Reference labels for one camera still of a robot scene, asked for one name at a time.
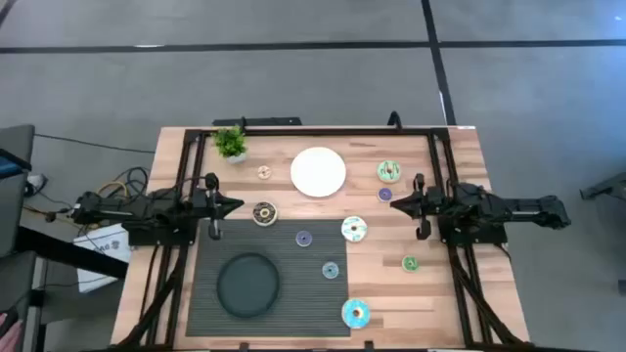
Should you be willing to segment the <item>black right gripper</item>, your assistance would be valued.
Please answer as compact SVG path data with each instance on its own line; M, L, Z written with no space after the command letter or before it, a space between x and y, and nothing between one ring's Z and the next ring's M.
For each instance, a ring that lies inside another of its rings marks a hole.
M417 229L417 239L426 240L431 235L431 223L427 216L437 215L440 207L440 188L437 186L425 187L425 176L417 173L414 179L414 189L416 192L410 195L393 200L390 206L407 214L412 219L417 218L416 204L414 203L418 194L418 216L420 226Z

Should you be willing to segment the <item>large blue frosted donut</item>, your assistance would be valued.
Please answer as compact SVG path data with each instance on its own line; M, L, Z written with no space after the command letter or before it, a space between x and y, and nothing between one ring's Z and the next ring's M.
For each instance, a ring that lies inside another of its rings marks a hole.
M371 320L370 307L362 299L348 299L342 305L341 317L350 329L363 329Z

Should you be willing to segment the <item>black aluminium table frame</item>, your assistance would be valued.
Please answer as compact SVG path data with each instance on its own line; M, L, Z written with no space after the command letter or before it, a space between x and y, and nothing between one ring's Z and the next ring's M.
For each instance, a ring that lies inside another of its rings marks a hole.
M259 201L273 202L279 220L289 218L336 218L359 215L369 225L363 242L347 245L348 291L350 297L363 298L373 309L373 321L349 337L192 337L186 335L190 295L197 259L195 243L187 259L181 307L177 318L174 349L238 349L240 341L253 349L307 349L315 352L343 348L364 348L371 340L383 348L455 348L463 346L458 305L449 267L448 252L438 240L436 222L427 241L415 238L416 223L405 214L380 202L376 196L383 185L376 175L377 165L393 159L402 165L403 181L388 185L394 195L407 196L412 191L409 171L423 173L430 185L434 181L427 138L400 135L392 127L381 127L391 135L366 136L357 132L375 127L282 127L279 136L250 136L253 131L267 132L270 127L251 127L246 136L248 147L244 163L233 165L219 156L211 142L206 144L201 174L215 172L220 189L227 197L240 198L246 206L234 211L229 219L249 218ZM161 129L148 190L168 188L177 183L185 133L192 128ZM473 127L441 128L449 132L456 169L462 180L490 188L487 171ZM292 159L302 150L324 146L340 154L347 166L347 178L341 190L330 198L307 198L297 191L290 179ZM272 169L268 180L257 177L257 167ZM133 251L121 295L111 343L125 338L140 316L147 273L153 250L141 247ZM512 264L506 254L489 244L474 247L483 292L491 307L520 339L529 340L528 330L515 287ZM405 255L415 255L420 262L417 273L407 273L399 262Z

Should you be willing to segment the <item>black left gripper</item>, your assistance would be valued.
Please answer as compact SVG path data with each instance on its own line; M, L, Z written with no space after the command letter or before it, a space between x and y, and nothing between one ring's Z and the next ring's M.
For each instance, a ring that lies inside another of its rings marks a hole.
M209 219L208 235L216 241L222 239L219 219L224 219L232 211L245 204L241 199L228 198L219 194L219 180L212 172L204 176L204 187L196 189L194 203L200 208L200 214Z

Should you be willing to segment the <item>dark grey round plate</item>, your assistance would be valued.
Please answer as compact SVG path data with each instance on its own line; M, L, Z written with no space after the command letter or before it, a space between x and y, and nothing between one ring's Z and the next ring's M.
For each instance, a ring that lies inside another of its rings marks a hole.
M260 253L247 252L229 259L220 269L216 293L230 315L251 319L267 313L278 299L281 278L276 265Z

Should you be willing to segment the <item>white round plate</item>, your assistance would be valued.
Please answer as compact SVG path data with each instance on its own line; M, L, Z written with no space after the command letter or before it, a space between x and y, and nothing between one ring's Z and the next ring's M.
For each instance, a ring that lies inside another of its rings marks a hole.
M304 195L325 198L336 193L346 178L346 165L335 151L313 147L300 152L291 163L291 181Z

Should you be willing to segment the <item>black mounting bar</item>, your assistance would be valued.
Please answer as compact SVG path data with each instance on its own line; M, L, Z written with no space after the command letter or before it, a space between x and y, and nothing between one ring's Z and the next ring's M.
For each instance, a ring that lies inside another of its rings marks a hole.
M290 117L240 117L233 119L214 119L213 126L299 126L302 121L297 116Z

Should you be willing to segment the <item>large white teal-drizzle donut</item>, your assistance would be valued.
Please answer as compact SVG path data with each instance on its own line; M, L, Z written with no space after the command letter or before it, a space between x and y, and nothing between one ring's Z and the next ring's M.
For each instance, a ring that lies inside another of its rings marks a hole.
M368 225L359 216L349 216L343 220L340 231L348 242L360 242L367 236Z

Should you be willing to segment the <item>green plant in white pot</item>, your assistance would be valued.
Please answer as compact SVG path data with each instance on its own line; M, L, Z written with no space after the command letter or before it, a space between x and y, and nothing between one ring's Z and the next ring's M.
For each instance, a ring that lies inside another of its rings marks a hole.
M219 154L229 163L246 160L246 139L244 130L238 126L222 128L211 134L213 144Z

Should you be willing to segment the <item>black table leg beam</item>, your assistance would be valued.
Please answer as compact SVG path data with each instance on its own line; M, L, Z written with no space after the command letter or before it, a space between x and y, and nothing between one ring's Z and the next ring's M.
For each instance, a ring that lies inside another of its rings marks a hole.
M126 262L26 227L18 229L15 250L33 251L45 259L117 279L124 279L128 269Z

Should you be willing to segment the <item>white printed bag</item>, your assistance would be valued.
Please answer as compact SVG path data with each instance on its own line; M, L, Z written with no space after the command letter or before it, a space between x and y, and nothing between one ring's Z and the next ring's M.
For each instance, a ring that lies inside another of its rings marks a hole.
M105 254L126 263L131 258L128 232L120 224L89 231L85 235L75 238L72 242L74 245ZM117 278L84 269L77 269L76 272L80 293L89 293L117 282Z

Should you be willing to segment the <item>grey woven placemat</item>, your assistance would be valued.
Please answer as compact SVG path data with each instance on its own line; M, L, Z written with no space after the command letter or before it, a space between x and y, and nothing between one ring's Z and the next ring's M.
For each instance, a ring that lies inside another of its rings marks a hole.
M251 220L225 220L222 239L212 240L203 226L187 320L193 337L345 337L349 329L341 318L348 298L346 242L341 223L333 220L279 220L260 227ZM313 236L307 247L296 244L299 231ZM238 254L254 252L278 268L278 299L264 315L236 318L220 305L216 282L221 267ZM322 267L334 262L339 274L326 279Z

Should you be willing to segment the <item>dark grey cart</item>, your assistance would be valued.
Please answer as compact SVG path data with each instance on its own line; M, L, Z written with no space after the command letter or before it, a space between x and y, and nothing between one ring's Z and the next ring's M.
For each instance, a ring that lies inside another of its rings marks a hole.
M19 125L0 129L0 149L30 162L34 126ZM0 257L14 250L20 225L25 175L0 181Z

